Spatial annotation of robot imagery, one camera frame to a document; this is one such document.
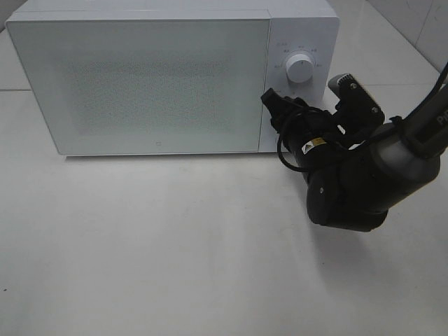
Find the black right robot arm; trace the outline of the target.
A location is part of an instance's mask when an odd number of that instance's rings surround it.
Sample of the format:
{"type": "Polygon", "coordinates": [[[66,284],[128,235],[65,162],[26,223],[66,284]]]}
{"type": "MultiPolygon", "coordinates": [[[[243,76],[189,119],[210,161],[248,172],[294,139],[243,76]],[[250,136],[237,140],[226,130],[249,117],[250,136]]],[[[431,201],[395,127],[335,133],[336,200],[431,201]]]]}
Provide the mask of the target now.
{"type": "Polygon", "coordinates": [[[261,97],[279,138],[279,159],[303,175],[311,222],[369,232],[389,209],[433,181],[447,149],[447,71],[405,117],[386,118],[349,73],[328,84],[335,112],[267,90],[261,97]]]}

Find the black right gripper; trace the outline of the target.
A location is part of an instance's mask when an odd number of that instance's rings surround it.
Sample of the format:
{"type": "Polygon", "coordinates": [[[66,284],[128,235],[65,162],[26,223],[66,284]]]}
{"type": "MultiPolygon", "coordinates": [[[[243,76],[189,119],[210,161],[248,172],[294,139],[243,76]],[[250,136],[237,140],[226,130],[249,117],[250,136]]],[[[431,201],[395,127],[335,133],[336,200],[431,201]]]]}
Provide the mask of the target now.
{"type": "Polygon", "coordinates": [[[339,136],[341,132],[327,110],[310,106],[300,98],[282,97],[273,89],[268,89],[260,99],[263,105],[262,152],[277,151],[280,132],[287,124],[282,151],[292,154],[345,153],[345,148],[330,138],[339,136]]]}

